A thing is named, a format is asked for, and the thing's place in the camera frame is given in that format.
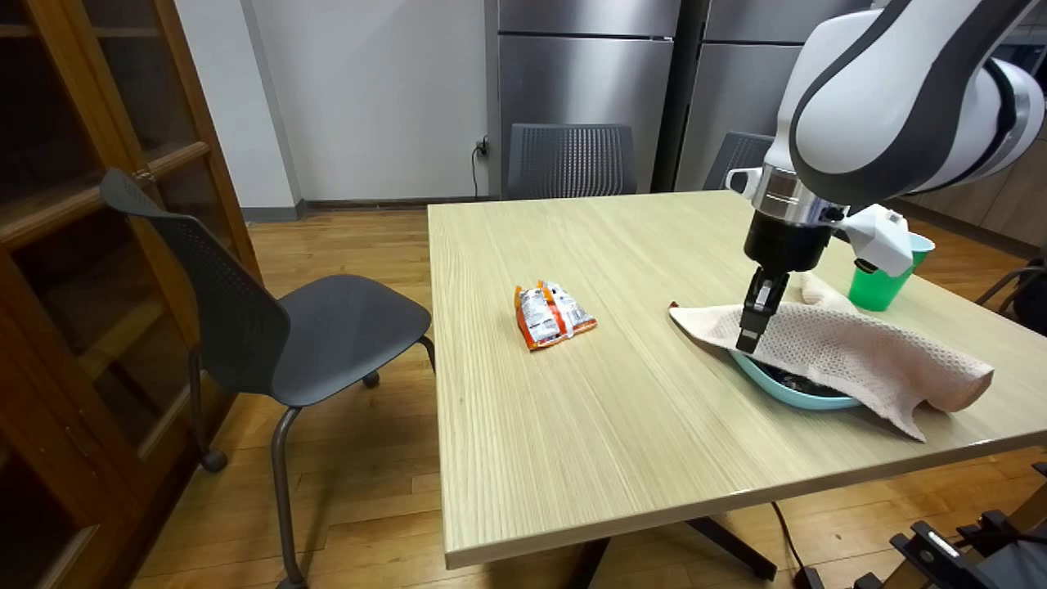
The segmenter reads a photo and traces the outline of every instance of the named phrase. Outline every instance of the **cable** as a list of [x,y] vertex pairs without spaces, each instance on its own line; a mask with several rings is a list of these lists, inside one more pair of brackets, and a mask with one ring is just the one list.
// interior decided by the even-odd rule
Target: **cable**
[[796,567],[804,570],[804,560],[797,557],[797,549],[796,549],[796,542],[791,542],[791,535],[788,535],[788,524],[785,524],[785,513],[783,513],[778,502],[772,502],[772,510],[774,510],[774,517],[778,517],[778,527],[783,527],[783,536],[785,536],[785,547],[788,547]]
[[478,162],[480,162],[480,145],[472,148],[468,167],[472,167],[472,197],[480,199],[480,181],[478,181]]

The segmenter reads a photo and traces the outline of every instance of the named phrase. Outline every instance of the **plate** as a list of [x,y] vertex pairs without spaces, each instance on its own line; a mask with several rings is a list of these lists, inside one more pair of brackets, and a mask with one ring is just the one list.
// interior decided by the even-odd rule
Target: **plate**
[[734,365],[769,397],[774,397],[785,406],[804,410],[804,412],[842,412],[862,406],[853,397],[844,397],[837,389],[816,388],[802,377],[788,377],[785,369],[762,367],[753,356],[730,349]]

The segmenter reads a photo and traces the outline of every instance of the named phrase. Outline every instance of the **wooden cabinet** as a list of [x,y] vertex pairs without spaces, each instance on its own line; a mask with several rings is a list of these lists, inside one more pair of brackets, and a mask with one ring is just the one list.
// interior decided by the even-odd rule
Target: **wooden cabinet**
[[188,286],[107,167],[254,273],[174,0],[0,0],[0,586],[124,583],[196,460]]

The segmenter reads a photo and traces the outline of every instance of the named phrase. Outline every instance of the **cloth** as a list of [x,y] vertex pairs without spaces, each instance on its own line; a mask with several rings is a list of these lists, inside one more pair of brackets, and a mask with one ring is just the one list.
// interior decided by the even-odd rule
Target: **cloth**
[[[858,314],[816,275],[808,275],[802,300],[783,300],[753,361],[846,393],[919,442],[914,417],[919,402],[959,412],[993,383],[989,365]],[[744,305],[671,309],[671,318],[690,336],[730,349],[741,336]]]

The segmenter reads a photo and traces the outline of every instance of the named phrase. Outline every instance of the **white wall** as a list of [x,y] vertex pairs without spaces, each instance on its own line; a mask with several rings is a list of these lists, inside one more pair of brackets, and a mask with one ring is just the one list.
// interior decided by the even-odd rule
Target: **white wall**
[[241,4],[300,199],[472,193],[485,0]]
[[241,0],[178,0],[196,77],[244,209],[295,209]]

